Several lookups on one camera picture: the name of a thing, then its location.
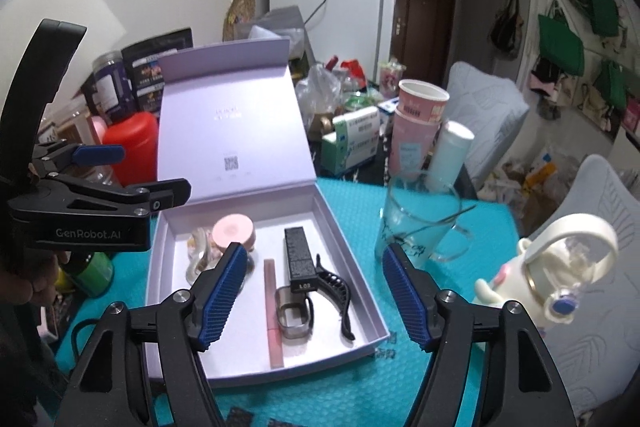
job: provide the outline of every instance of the human hand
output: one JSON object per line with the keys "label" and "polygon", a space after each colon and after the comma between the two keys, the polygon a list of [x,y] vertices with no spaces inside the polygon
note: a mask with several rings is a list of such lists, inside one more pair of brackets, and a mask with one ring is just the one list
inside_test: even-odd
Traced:
{"label": "human hand", "polygon": [[0,302],[20,305],[30,302],[36,306],[49,306],[56,297],[54,283],[58,279],[58,263],[66,264],[69,252],[54,252],[30,270],[28,277],[7,272],[0,266]]}

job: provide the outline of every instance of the kettle handle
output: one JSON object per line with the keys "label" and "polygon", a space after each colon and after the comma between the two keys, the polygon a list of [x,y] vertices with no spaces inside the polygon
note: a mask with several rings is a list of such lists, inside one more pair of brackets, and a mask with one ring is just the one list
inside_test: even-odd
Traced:
{"label": "kettle handle", "polygon": [[533,261],[556,241],[572,235],[596,237],[609,247],[609,253],[594,266],[591,282],[604,277],[618,259],[618,235],[607,221],[592,214],[570,214],[551,223],[527,247],[524,262]]}

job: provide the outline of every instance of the cartoon figure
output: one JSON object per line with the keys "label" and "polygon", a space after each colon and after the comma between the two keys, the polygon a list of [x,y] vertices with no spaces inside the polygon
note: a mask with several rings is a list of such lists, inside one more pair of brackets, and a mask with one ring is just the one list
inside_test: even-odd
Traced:
{"label": "cartoon figure", "polygon": [[[588,258],[591,238],[609,248],[594,263]],[[487,282],[474,285],[476,304],[501,308],[508,300],[520,302],[542,333],[555,324],[569,324],[585,288],[604,277],[618,258],[618,236],[604,219],[571,214],[549,225],[535,240],[522,238],[517,256],[503,264]]]}

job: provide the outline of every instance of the black hair claw clip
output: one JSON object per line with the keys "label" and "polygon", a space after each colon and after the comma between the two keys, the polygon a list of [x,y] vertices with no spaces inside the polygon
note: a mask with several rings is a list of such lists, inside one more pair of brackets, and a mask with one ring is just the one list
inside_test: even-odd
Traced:
{"label": "black hair claw clip", "polygon": [[316,274],[319,277],[318,289],[324,291],[331,301],[340,310],[342,324],[340,331],[342,336],[353,342],[356,337],[351,332],[351,321],[349,320],[349,303],[351,302],[351,290],[344,279],[330,272],[320,264],[320,254],[316,254]]}

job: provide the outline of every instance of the black box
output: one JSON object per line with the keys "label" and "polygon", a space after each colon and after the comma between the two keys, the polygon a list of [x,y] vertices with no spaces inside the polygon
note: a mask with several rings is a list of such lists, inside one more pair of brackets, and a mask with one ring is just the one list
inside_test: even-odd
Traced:
{"label": "black box", "polygon": [[186,48],[193,48],[191,28],[152,37],[122,49],[124,67],[140,111],[160,117],[164,77],[158,58]]}
{"label": "black box", "polygon": [[316,266],[311,258],[306,242],[305,229],[294,227],[284,229],[284,243],[287,248],[287,265],[292,293],[314,292],[318,289]]}

